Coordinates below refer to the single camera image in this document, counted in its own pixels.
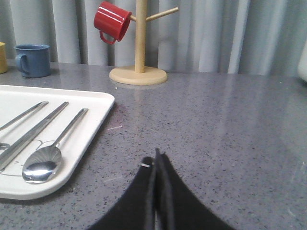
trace gray countertop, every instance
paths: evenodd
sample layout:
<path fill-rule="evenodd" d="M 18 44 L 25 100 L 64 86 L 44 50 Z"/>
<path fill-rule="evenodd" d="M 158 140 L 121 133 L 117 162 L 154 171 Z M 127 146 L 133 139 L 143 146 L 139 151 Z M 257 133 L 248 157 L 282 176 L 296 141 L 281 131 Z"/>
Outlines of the gray countertop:
<path fill-rule="evenodd" d="M 111 67 L 52 63 L 0 84 L 106 92 L 115 104 L 69 181 L 35 200 L 0 199 L 0 228 L 86 229 L 121 197 L 143 157 L 166 151 L 212 212 L 238 230 L 307 229 L 307 83 L 169 73 L 155 86 L 111 81 Z"/>

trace curtain fold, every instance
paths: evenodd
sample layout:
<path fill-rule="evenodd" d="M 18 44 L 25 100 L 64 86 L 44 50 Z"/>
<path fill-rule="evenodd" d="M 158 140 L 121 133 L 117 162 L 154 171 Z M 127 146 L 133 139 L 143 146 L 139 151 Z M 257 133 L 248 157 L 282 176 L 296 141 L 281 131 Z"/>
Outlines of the curtain fold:
<path fill-rule="evenodd" d="M 50 45 L 51 61 L 134 65 L 135 22 L 121 42 L 108 45 L 94 28 L 102 0 L 2 0 L 0 41 L 7 57 L 24 43 Z M 135 0 L 109 2 L 136 12 Z M 148 0 L 147 66 L 166 71 L 297 75 L 307 38 L 305 0 Z"/>

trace spoon bowl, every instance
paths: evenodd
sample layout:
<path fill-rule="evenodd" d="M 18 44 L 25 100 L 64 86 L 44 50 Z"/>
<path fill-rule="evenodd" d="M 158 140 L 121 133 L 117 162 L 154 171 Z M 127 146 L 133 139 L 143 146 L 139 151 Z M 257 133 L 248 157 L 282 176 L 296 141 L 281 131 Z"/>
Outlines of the spoon bowl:
<path fill-rule="evenodd" d="M 87 108 L 80 110 L 52 145 L 38 149 L 30 155 L 23 166 L 22 176 L 26 182 L 39 184 L 56 175 L 62 163 L 62 154 L 56 145 L 87 111 Z"/>

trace mug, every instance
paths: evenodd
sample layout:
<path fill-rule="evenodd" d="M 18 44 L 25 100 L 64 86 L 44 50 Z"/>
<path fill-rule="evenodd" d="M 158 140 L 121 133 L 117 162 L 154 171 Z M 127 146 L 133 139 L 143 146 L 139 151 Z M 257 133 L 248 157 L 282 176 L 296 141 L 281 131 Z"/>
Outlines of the mug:
<path fill-rule="evenodd" d="M 49 46 L 25 44 L 15 46 L 15 63 L 23 77 L 39 78 L 51 74 Z"/>
<path fill-rule="evenodd" d="M 95 14 L 94 27 L 100 30 L 100 38 L 108 44 L 121 41 L 125 35 L 129 23 L 131 12 L 123 10 L 107 1 L 102 2 Z M 113 41 L 107 40 L 103 34 L 113 37 Z"/>
<path fill-rule="evenodd" d="M 8 65 L 5 56 L 5 43 L 0 42 L 0 73 L 5 73 L 6 71 L 8 71 Z"/>

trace mug tree base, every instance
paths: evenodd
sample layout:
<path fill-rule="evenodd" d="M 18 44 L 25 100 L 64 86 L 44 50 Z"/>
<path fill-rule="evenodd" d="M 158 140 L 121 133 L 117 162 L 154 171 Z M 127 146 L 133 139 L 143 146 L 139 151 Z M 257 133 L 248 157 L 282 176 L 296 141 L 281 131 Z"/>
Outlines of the mug tree base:
<path fill-rule="evenodd" d="M 110 78 L 128 85 L 157 85 L 167 80 L 164 70 L 145 66 L 144 73 L 136 73 L 134 66 L 117 67 L 111 70 Z"/>

